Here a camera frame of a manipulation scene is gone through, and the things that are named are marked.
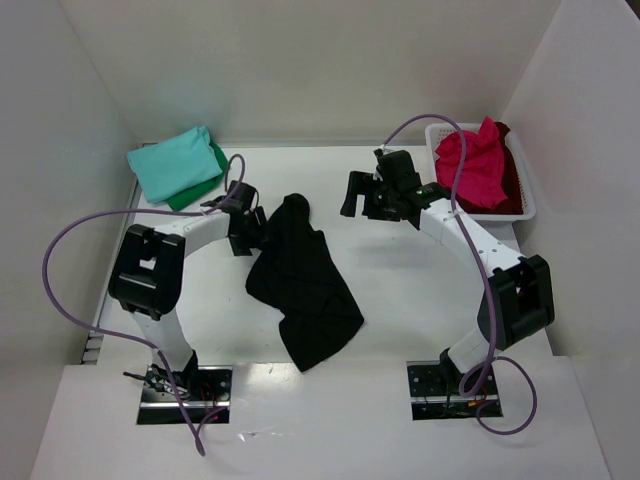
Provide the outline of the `black t shirt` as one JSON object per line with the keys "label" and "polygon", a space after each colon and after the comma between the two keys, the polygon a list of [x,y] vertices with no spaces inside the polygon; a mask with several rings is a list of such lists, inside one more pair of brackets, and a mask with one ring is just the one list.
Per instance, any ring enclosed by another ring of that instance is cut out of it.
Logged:
{"label": "black t shirt", "polygon": [[281,340],[302,373],[344,348],[364,317],[339,270],[324,233],[310,224],[301,194],[284,197],[266,223],[268,243],[252,266],[245,288],[279,310]]}

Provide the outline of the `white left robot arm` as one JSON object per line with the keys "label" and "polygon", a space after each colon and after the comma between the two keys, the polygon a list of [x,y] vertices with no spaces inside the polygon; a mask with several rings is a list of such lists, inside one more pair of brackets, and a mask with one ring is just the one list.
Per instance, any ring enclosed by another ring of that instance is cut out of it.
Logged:
{"label": "white left robot arm", "polygon": [[230,197],[218,199],[219,211],[156,227],[134,224],[126,231],[108,293],[129,312],[143,338],[154,345],[146,381],[156,390],[174,390],[170,375],[184,398],[203,383],[197,354],[184,336],[176,310],[185,260],[219,240],[227,240],[235,256],[250,256],[261,248],[266,216],[254,204],[258,197],[254,187],[233,181]]}

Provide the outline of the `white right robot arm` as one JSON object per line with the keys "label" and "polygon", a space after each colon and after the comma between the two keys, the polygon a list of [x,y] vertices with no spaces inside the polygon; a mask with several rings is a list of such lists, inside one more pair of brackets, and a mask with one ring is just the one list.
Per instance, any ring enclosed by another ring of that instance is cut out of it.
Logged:
{"label": "white right robot arm", "polygon": [[340,213],[356,215],[359,198],[369,219],[406,220],[478,274],[483,295],[476,324],[439,359],[446,379],[474,374],[488,357],[546,328],[555,319],[550,267],[539,255],[509,248],[453,202],[450,189],[425,184],[405,151],[375,152],[374,172],[352,171]]}

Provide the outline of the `folded green t shirt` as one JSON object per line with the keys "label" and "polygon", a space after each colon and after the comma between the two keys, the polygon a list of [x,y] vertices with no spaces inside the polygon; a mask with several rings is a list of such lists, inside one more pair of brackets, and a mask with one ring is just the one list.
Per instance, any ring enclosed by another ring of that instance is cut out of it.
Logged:
{"label": "folded green t shirt", "polygon": [[186,207],[194,204],[206,194],[213,191],[224,180],[229,164],[227,157],[214,141],[210,142],[210,146],[213,149],[215,159],[221,169],[221,173],[211,179],[205,180],[204,182],[189,187],[169,197],[166,200],[166,203],[172,211],[184,210]]}

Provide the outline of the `crumpled pink t shirt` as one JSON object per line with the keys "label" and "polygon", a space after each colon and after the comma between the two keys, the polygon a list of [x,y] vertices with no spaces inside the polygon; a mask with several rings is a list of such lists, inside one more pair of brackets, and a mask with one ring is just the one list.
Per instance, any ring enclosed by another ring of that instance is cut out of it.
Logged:
{"label": "crumpled pink t shirt", "polygon": [[[488,213],[508,200],[502,187],[505,159],[500,131],[490,117],[485,117],[477,132],[464,130],[466,155],[457,183],[456,199],[467,211]],[[435,150],[437,181],[453,190],[458,171],[462,143],[454,131]]]}

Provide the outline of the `folded light blue t shirt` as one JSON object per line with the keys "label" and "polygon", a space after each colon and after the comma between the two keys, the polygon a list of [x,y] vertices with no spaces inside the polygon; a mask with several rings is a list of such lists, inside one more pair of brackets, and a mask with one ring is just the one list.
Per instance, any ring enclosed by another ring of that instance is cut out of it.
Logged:
{"label": "folded light blue t shirt", "polygon": [[151,204],[161,203],[223,173],[204,126],[132,150],[127,153],[127,160]]}

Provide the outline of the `dark red t shirt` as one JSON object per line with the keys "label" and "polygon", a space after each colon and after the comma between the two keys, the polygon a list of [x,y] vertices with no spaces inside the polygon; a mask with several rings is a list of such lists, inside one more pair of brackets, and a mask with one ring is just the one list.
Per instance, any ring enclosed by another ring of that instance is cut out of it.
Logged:
{"label": "dark red t shirt", "polygon": [[471,214],[522,214],[514,157],[506,147],[509,127],[489,117],[478,133],[466,132],[468,153],[459,203]]}

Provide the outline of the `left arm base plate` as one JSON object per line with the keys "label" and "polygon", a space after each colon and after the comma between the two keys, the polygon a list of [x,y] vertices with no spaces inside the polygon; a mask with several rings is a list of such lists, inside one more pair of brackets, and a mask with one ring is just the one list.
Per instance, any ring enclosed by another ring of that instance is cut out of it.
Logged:
{"label": "left arm base plate", "polygon": [[[179,386],[184,408],[195,426],[206,423],[227,424],[230,418],[233,369],[231,366],[203,366],[198,371],[201,383],[188,392]],[[137,425],[184,424],[184,418],[168,382],[149,385],[145,382],[136,419]]]}

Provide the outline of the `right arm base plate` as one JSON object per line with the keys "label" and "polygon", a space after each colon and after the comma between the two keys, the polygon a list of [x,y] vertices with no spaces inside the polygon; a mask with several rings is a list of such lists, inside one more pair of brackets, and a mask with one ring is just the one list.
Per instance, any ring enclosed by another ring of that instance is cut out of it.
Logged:
{"label": "right arm base plate", "polygon": [[407,376],[412,418],[417,420],[473,419],[502,417],[497,383],[493,371],[473,397],[459,392],[461,374],[446,373],[437,362],[409,362]]}

